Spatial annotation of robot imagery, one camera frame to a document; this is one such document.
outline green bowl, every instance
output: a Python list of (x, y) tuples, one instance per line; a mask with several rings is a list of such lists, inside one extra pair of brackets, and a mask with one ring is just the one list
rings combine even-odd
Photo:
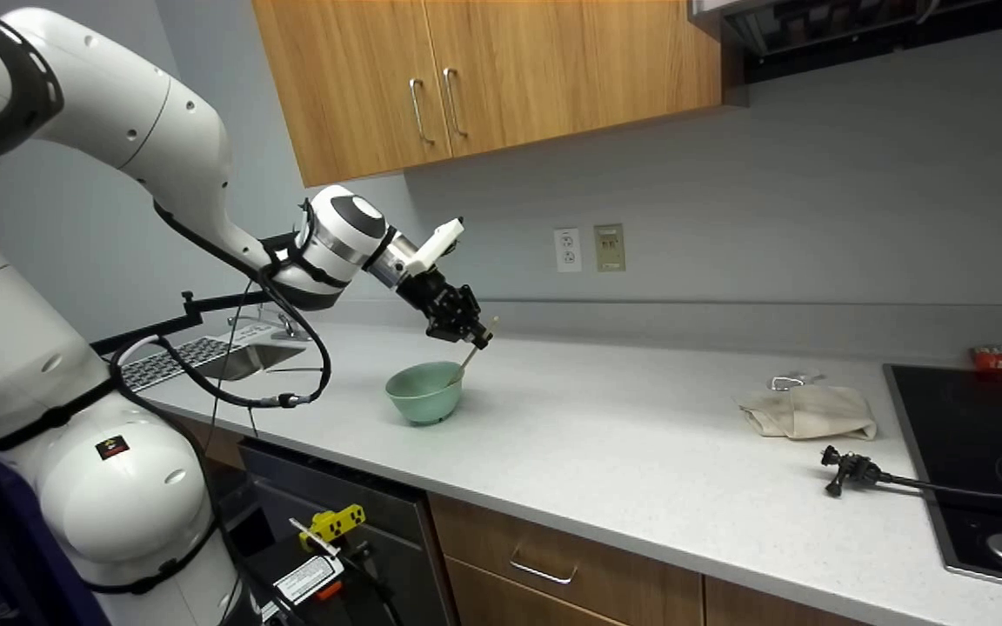
[(455, 414), (462, 400), (461, 361), (420, 361), (396, 374), (388, 392), (407, 425), (436, 425)]

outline black cooktop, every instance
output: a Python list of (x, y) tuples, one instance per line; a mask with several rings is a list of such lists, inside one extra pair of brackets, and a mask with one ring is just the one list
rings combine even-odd
[[(1002, 495), (1002, 375), (888, 366), (921, 480)], [(948, 566), (1002, 581), (1002, 502), (932, 495)]]

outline cabinet handle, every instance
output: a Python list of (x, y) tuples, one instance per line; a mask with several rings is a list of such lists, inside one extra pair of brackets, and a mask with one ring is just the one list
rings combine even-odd
[(445, 113), (453, 116), (453, 119), (448, 119), (448, 122), (453, 122), (453, 134), (455, 134), (461, 138), (469, 138), (469, 134), (468, 134), (468, 127), (462, 127), (462, 74), (453, 70), (453, 67), (442, 70), (442, 106), (445, 106)]
[(411, 122), (418, 127), (418, 138), (436, 148), (436, 136), (429, 136), (429, 127), (424, 127), (424, 82), (411, 77), (407, 82), (407, 106), (411, 106)]
[(550, 575), (550, 571), (540, 571), (540, 566), (523, 563), (523, 560), (519, 560), (519, 548), (523, 548), (523, 542), (515, 542), (513, 552), (508, 552), (508, 566), (513, 566), (513, 571), (523, 571), (523, 575), (528, 575), (528, 577), (540, 577), (540, 581), (550, 581), (550, 586), (561, 586), (561, 588), (571, 588), (571, 586), (573, 586), (579, 563), (573, 563), (567, 575)]

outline cabinet door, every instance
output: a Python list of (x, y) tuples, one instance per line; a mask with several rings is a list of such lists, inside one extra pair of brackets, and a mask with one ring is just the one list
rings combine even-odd
[(579, 127), (573, 0), (424, 0), (455, 153), (567, 136)]
[(255, 0), (308, 185), (445, 156), (420, 0)]
[(737, 586), (705, 581), (705, 626), (848, 626), (841, 617), (814, 614)]
[(579, 122), (605, 130), (721, 106), (721, 43), (682, 0), (579, 0)]
[(424, 0), (455, 153), (721, 106), (686, 0)]
[(461, 623), (468, 626), (620, 626), (579, 604), (536, 596), (478, 566), (448, 563)]
[(448, 563), (472, 566), (528, 596), (631, 626), (704, 623), (699, 575), (445, 497), (432, 497), (432, 523)]

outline range hood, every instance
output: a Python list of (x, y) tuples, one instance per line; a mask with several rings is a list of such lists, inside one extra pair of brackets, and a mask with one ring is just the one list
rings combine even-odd
[(830, 67), (1002, 28), (1002, 0), (693, 0), (751, 67)]

